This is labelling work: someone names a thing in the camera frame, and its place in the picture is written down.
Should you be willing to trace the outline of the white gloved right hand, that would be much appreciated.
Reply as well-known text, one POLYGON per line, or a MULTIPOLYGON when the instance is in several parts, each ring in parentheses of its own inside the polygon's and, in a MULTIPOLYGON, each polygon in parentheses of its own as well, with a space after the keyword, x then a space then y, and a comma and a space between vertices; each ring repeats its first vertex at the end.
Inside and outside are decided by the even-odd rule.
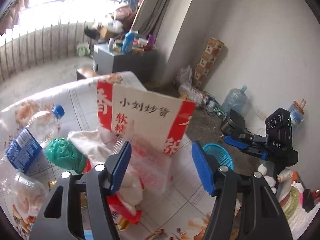
POLYGON ((280 200, 286 197, 291 190, 293 171, 285 168, 274 178, 272 176, 272 168, 274 168, 274 164, 270 161, 265 161, 258 166, 257 171, 263 175, 272 192, 280 200))

